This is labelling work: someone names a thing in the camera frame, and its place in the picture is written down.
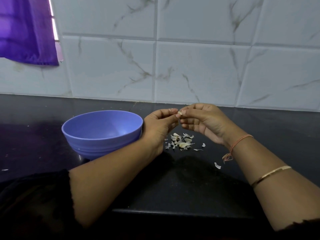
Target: person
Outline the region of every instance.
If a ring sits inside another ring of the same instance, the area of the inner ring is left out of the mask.
[[[144,119],[138,141],[70,171],[1,183],[2,233],[12,238],[80,236],[162,153],[165,137],[179,121],[184,129],[231,149],[275,231],[310,233],[319,225],[320,189],[316,185],[248,136],[215,105],[197,103],[180,112],[151,113]]]

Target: orange thread bracelet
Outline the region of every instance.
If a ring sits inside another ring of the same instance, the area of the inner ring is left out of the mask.
[[[242,139],[246,138],[246,137],[253,137],[252,135],[245,135],[243,137],[241,137],[239,140],[237,140],[233,145],[232,147],[230,148],[230,153],[227,153],[225,154],[223,157],[222,157],[222,160],[223,160],[223,163],[225,164],[226,161],[231,161],[233,159],[233,156],[232,156],[232,150],[233,148],[239,143],[239,141],[241,141]]]

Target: bowl rim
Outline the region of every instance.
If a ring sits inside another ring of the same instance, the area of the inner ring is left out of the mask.
[[[129,133],[126,133],[125,135],[129,135],[129,134],[137,131],[137,130],[140,129],[140,128],[142,127],[142,125],[143,125],[143,119],[142,119],[142,117],[141,117],[140,115],[136,114],[136,113],[132,113],[132,112],[130,112],[130,111],[125,111],[125,110],[98,110],[98,111],[93,111],[93,112],[89,112],[89,113],[82,113],[82,114],[79,114],[79,115],[77,115],[77,116],[75,116],[75,117],[72,117],[72,118],[68,119],[68,120],[67,120],[66,122],[64,122],[63,125],[61,126],[62,133],[63,133],[64,135],[67,135],[68,137],[71,137],[71,138],[74,138],[74,139],[79,139],[79,140],[86,140],[86,141],[108,140],[108,139],[115,139],[115,138],[119,138],[119,137],[124,136],[124,135],[122,135],[122,136],[114,136],[114,137],[106,137],[106,138],[89,139],[89,138],[80,138],[80,137],[71,136],[71,135],[69,135],[68,133],[66,133],[65,130],[64,130],[65,124],[66,124],[67,122],[75,119],[76,117],[79,117],[79,116],[82,116],[82,115],[86,115],[86,114],[92,114],[92,113],[98,113],[98,112],[105,112],[105,111],[121,111],[122,113],[134,114],[135,116],[138,116],[138,117],[141,119],[141,125],[139,125],[139,127],[138,127],[137,129],[135,129],[135,130],[133,130],[133,131],[131,131],[131,132],[129,132]]]

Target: purple curtain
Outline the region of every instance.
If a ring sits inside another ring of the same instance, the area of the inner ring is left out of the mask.
[[[49,0],[0,0],[0,57],[59,65]]]

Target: forearm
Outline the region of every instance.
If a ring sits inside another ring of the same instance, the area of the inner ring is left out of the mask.
[[[70,187],[78,222],[88,227],[97,220],[154,156],[152,149],[138,140],[70,170]]]
[[[229,136],[233,144],[243,135],[235,129]],[[286,164],[252,137],[241,140],[232,154],[249,184]],[[293,169],[286,169],[260,182],[254,189],[275,230],[293,222],[320,218],[320,189]]]

